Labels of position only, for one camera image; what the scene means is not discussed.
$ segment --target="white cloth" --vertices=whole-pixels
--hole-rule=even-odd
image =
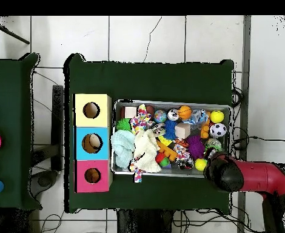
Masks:
[[[134,158],[142,156],[135,165],[146,172],[159,172],[161,167],[155,161],[159,146],[151,129],[141,130],[135,137]]]

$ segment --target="orange basketball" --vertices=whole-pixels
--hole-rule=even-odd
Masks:
[[[183,120],[189,119],[191,116],[191,108],[189,106],[181,106],[178,110],[178,115]]]

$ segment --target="dark green tablecloth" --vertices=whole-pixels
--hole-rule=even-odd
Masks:
[[[229,213],[229,194],[220,192],[203,178],[145,176],[133,183],[132,176],[114,175],[109,192],[76,194],[73,186],[72,94],[105,93],[117,99],[174,101],[231,105],[233,62],[181,64],[85,62],[79,54],[64,64],[65,107],[70,130],[65,133],[65,150],[70,155],[65,173],[65,201],[76,209],[198,209],[218,208]]]
[[[20,60],[0,59],[0,208],[41,209],[29,193],[32,69],[37,54]]]

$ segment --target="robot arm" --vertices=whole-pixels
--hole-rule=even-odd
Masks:
[[[224,191],[251,191],[261,194],[266,232],[285,233],[284,166],[238,161],[224,152],[218,152],[208,160],[204,176]]]

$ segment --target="metal tray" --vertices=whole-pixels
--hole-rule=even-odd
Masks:
[[[223,124],[227,127],[227,133],[224,137],[219,138],[218,140],[221,142],[223,149],[226,151],[229,151],[229,142],[230,142],[230,134],[231,128],[230,123],[232,122],[232,108],[230,106],[225,105],[217,105],[217,104],[190,104],[190,103],[173,103],[173,102],[157,102],[157,101],[141,101],[141,100],[116,100],[113,105],[113,116],[112,116],[112,124],[113,129],[112,133],[115,133],[117,131],[116,124],[120,120],[120,110],[122,106],[135,106],[138,107],[140,104],[145,105],[151,105],[154,107],[155,111],[158,109],[162,109],[165,111],[168,111],[172,108],[178,109],[180,106],[189,106],[192,110],[193,109],[204,109],[206,111],[213,111],[213,110],[220,110],[224,113],[224,120]],[[199,135],[200,130],[199,129],[193,129],[193,126],[191,126],[191,135]],[[115,164],[115,153],[112,149],[111,154],[111,169],[115,174],[128,174],[133,175],[133,172],[128,171],[127,169],[122,169],[118,167]],[[181,170],[179,169],[178,165],[176,163],[171,163],[172,167],[171,169],[162,169],[158,173],[144,173],[144,176],[169,176],[169,177],[196,177],[196,178],[202,178],[203,173],[198,171],[197,169],[193,168],[190,170]]]

